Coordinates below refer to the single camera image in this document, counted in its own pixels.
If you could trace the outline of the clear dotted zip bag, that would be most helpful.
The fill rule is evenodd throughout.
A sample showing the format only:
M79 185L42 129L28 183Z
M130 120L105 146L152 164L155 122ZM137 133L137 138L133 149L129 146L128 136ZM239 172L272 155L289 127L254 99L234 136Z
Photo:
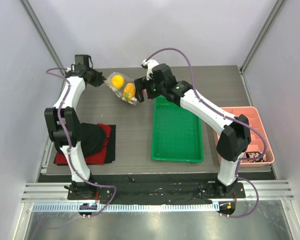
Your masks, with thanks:
M112 79L112 77L114 75L121 75L121 76L124 77L124 85L123 85L123 87L121 89L116 89L116 88L114 88L112 86L111 79ZM134 98L131 101L127 101L123 97L123 91L124 91L124 88L125 88L125 86L126 86L127 83L133 83L133 84L135 84L134 80L131 77L128 77L128 76L126 76L126 75L124 75L122 73L119 73L119 72L113 72L113 73L111 73L110 76L105 81L105 84L115 93L115 95L119 99L121 99L122 101L125 101L125 102L127 102L127 103L135 106L138 103L138 100L136 99L136 95L134 96Z

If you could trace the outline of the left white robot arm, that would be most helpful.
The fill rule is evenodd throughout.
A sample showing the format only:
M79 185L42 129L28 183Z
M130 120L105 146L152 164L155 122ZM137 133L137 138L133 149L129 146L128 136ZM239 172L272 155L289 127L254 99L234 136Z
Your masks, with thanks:
M89 64L75 63L65 70L61 79L65 81L61 96L53 107L44 111L48 135L70 168L71 184L66 186L68 198L90 200L98 188L88 168L88 159L105 161L111 129L100 124L80 123L76 107L86 86L97 87L104 78Z

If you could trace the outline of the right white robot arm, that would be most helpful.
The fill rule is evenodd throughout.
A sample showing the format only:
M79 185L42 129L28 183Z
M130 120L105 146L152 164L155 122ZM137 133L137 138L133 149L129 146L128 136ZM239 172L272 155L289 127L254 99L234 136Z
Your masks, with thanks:
M235 116L222 110L194 90L186 81L177 81L171 68L156 60L144 60L141 64L146 76L134 81L136 99L144 101L159 96L193 113L208 124L219 136L216 151L220 156L220 169L215 181L217 195L226 198L233 193L238 181L239 162L251 143L249 120L241 114Z

